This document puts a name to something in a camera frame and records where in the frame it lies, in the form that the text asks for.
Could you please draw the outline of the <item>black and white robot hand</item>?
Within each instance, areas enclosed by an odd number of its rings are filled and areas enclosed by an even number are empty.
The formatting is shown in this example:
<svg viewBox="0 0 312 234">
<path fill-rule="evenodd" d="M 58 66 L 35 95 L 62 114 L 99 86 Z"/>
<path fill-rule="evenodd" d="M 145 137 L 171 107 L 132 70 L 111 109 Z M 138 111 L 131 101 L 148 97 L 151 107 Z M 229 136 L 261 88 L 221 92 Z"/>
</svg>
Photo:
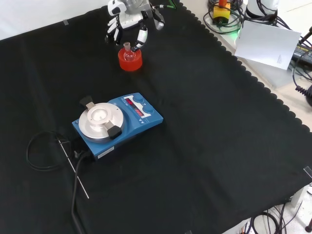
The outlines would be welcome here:
<svg viewBox="0 0 312 234">
<path fill-rule="evenodd" d="M 120 44 L 122 32 L 139 27 L 139 33 L 132 52 L 139 50 L 146 42 L 148 29 L 144 23 L 151 15 L 151 6 L 147 0 L 110 0 L 107 5 L 108 13 L 113 18 L 108 22 L 105 42 L 114 41 Z"/>
</svg>

